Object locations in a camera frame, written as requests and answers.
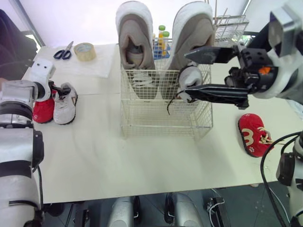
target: green bottle cap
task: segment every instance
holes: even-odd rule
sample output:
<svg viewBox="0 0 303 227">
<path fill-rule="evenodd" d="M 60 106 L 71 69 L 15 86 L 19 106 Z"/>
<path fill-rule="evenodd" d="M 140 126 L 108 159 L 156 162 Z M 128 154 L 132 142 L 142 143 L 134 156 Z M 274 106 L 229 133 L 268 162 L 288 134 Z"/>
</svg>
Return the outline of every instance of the green bottle cap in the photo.
<svg viewBox="0 0 303 227">
<path fill-rule="evenodd" d="M 163 34 L 163 37 L 166 37 L 166 38 L 169 37 L 169 32 L 167 32 L 167 31 L 164 31 L 162 34 Z"/>
<path fill-rule="evenodd" d="M 164 31 L 165 30 L 165 26 L 164 25 L 159 25 L 159 30 L 160 31 Z"/>
</svg>

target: wire basket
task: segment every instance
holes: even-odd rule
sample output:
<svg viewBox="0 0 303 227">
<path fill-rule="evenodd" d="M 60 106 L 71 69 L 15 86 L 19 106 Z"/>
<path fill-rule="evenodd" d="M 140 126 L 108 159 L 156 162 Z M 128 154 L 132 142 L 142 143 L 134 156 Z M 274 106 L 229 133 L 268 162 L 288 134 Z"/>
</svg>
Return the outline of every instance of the wire basket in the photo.
<svg viewBox="0 0 303 227">
<path fill-rule="evenodd" d="M 248 20 L 243 16 L 220 16 L 214 19 L 216 25 L 215 46 L 230 47 L 235 45 L 242 37 Z"/>
<path fill-rule="evenodd" d="M 167 105 L 176 92 L 167 90 L 178 84 L 177 70 L 163 70 L 167 59 L 155 60 L 156 70 L 124 70 L 121 67 L 121 127 L 127 136 L 189 136 L 202 138 L 213 126 L 212 104 L 209 102 L 185 103 L 176 99 L 167 111 Z M 210 66 L 199 65 L 204 83 L 211 82 Z M 130 83 L 134 73 L 146 73 L 159 78 L 159 86 L 147 89 L 138 97 L 138 90 Z"/>
</svg>

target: scissors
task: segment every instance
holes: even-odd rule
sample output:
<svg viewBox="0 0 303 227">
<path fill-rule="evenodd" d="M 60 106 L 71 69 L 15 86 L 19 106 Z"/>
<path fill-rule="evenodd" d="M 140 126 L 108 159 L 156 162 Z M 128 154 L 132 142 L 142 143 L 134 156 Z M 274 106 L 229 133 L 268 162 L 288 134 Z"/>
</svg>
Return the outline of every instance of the scissors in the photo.
<svg viewBox="0 0 303 227">
<path fill-rule="evenodd" d="M 60 50 L 57 53 L 55 53 L 53 58 L 55 58 L 55 59 L 62 58 L 63 60 L 67 60 L 67 59 L 71 58 L 70 49 L 71 49 L 73 43 L 74 43 L 74 41 L 72 41 L 70 44 L 68 44 L 68 46 L 66 47 L 65 50 Z"/>
</svg>

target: red slipper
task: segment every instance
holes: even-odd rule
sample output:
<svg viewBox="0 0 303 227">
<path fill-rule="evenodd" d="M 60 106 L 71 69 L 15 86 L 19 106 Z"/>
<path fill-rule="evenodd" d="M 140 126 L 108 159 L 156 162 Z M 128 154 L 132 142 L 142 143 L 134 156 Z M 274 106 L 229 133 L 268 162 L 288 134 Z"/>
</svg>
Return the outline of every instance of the red slipper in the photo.
<svg viewBox="0 0 303 227">
<path fill-rule="evenodd" d="M 245 151 L 253 157 L 262 157 L 273 143 L 269 132 L 264 129 L 261 118 L 252 113 L 243 115 L 238 122 Z"/>
</svg>

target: white backdrop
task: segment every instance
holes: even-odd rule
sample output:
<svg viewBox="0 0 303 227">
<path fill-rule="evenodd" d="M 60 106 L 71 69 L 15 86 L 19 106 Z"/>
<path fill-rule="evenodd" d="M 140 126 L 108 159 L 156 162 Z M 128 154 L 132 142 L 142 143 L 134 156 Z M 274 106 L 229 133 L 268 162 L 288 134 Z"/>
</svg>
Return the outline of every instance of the white backdrop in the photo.
<svg viewBox="0 0 303 227">
<path fill-rule="evenodd" d="M 270 11 L 281 7 L 288 0 L 252 0 L 245 13 L 250 23 L 246 31 L 259 32 L 268 22 Z"/>
<path fill-rule="evenodd" d="M 46 45 L 90 42 L 117 43 L 116 10 L 126 0 L 21 0 L 34 26 Z M 177 11 L 193 0 L 141 0 L 150 9 L 154 33 L 163 24 L 172 31 Z M 209 0 L 214 9 L 214 0 Z M 246 0 L 218 0 L 217 15 L 241 13 Z"/>
</svg>

